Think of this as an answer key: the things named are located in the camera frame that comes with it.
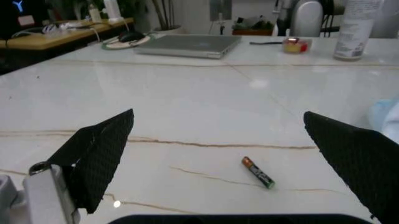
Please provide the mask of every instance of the silver laptop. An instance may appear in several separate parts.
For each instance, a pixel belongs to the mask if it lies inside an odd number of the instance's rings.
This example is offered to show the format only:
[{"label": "silver laptop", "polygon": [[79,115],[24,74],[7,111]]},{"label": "silver laptop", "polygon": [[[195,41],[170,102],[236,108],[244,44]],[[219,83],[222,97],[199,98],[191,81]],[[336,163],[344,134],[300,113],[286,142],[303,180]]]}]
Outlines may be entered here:
[{"label": "silver laptop", "polygon": [[222,58],[240,40],[240,36],[166,35],[144,43],[134,48],[134,51],[142,54]]}]

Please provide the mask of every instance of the bottle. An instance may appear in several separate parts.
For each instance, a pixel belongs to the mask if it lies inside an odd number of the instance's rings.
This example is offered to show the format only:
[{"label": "bottle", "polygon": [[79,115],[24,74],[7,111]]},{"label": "bottle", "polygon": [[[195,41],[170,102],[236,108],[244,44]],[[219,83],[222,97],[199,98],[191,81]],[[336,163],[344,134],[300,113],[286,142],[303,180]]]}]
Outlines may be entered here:
[{"label": "bottle", "polygon": [[357,61],[362,57],[382,0],[348,0],[334,58]]},{"label": "bottle", "polygon": [[93,22],[95,23],[102,22],[99,9],[92,1],[89,2],[89,14]]}]

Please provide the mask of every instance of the white marble table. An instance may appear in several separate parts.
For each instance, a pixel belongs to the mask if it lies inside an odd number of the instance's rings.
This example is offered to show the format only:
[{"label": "white marble table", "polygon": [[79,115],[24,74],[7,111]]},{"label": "white marble table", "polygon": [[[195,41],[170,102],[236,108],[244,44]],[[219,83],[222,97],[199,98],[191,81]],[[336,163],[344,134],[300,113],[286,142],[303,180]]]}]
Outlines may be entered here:
[{"label": "white marble table", "polygon": [[[354,63],[249,46],[223,60],[137,55],[93,45],[0,76],[0,174],[21,188],[30,165],[77,129],[133,108],[135,124],[98,210],[82,224],[130,214],[341,213],[371,220],[307,135],[317,112],[367,127],[378,99],[398,93],[399,41],[370,40]],[[266,190],[241,164],[275,181]],[[121,206],[115,208],[114,200]]]}]

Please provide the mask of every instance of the white bottle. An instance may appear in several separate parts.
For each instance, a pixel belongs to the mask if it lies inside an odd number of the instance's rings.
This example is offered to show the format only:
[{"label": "white bottle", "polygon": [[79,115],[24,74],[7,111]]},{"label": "white bottle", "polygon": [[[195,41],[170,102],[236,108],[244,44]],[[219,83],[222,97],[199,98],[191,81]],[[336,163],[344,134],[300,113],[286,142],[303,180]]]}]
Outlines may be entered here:
[{"label": "white bottle", "polygon": [[89,14],[93,22],[95,23],[102,22],[99,9],[93,2],[89,3]]},{"label": "white bottle", "polygon": [[117,22],[123,20],[121,17],[121,12],[119,10],[119,5],[116,0],[104,0],[105,9],[109,17],[109,22]]},{"label": "white bottle", "polygon": [[334,58],[357,61],[362,57],[382,0],[348,0]]}]

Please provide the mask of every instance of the black gripper pad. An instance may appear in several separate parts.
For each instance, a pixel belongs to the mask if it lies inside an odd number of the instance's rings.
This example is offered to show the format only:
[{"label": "black gripper pad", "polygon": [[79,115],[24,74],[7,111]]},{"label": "black gripper pad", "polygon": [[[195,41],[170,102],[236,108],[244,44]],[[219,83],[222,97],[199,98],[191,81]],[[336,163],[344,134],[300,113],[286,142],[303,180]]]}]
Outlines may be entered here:
[{"label": "black gripper pad", "polygon": [[305,128],[327,162],[383,224],[399,224],[399,145],[379,132],[306,112]]},{"label": "black gripper pad", "polygon": [[79,129],[49,159],[61,166],[66,185],[78,208],[96,211],[121,160],[133,127],[130,109],[97,125]]}]

